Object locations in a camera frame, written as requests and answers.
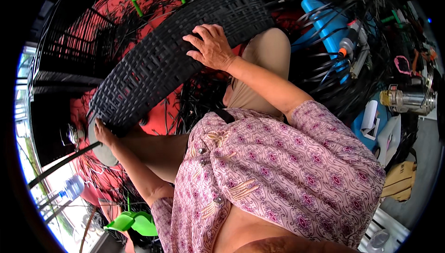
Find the thigh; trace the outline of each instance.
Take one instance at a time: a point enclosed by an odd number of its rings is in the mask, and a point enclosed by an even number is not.
[[[270,28],[256,35],[242,54],[243,59],[263,67],[281,78],[289,76],[291,45],[286,34],[278,28]],[[281,117],[283,114],[237,79],[232,80],[233,95],[228,108],[247,108]]]
[[[155,136],[139,133],[121,138],[121,141],[159,178],[174,183],[188,139],[188,134]]]

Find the right hand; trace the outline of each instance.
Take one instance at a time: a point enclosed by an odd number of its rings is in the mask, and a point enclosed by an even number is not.
[[[230,64],[235,60],[236,55],[229,46],[224,29],[218,24],[203,24],[196,26],[192,32],[198,33],[203,40],[193,35],[183,36],[183,40],[190,42],[199,50],[190,50],[187,52],[187,55],[200,61],[207,67],[227,71]]]

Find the cardboard box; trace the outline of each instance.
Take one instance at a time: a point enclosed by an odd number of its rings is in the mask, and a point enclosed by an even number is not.
[[[404,161],[392,167],[386,176],[381,197],[391,196],[398,201],[408,200],[416,178],[416,164]]]

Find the left hand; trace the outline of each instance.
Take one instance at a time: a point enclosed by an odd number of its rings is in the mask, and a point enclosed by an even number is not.
[[[118,137],[111,133],[111,131],[104,126],[103,122],[99,118],[96,118],[94,134],[96,135],[97,141],[102,142],[110,148],[114,143],[119,141]]]

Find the finger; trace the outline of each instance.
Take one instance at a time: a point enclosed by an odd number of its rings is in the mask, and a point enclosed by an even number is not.
[[[104,123],[101,121],[101,119],[96,118],[95,121],[96,121],[97,128],[104,126]]]
[[[211,35],[207,31],[207,29],[205,27],[202,27],[201,25],[198,25],[197,27],[195,27],[193,29],[193,33],[198,33],[201,36],[201,38],[204,40],[204,42],[206,41],[206,39],[211,38]]]
[[[226,36],[226,35],[224,34],[224,29],[223,29],[222,26],[220,26],[220,25],[218,25],[218,24],[213,24],[212,26],[215,27],[216,32],[218,32],[218,34],[219,34],[221,37],[222,37],[222,36]]]
[[[183,40],[190,42],[194,47],[201,50],[204,46],[204,42],[193,35],[187,35],[182,37]]]
[[[216,38],[219,36],[218,32],[216,31],[216,28],[208,25],[208,24],[203,24],[201,25],[202,27],[206,28],[208,32],[210,32],[210,35],[212,35],[212,37]]]
[[[97,127],[96,124],[94,125],[94,135],[96,136],[97,139],[97,136],[99,135],[99,128]]]
[[[187,51],[187,55],[192,57],[193,59],[195,59],[197,61],[200,61],[201,63],[204,61],[204,56],[199,51],[189,50],[189,51]]]

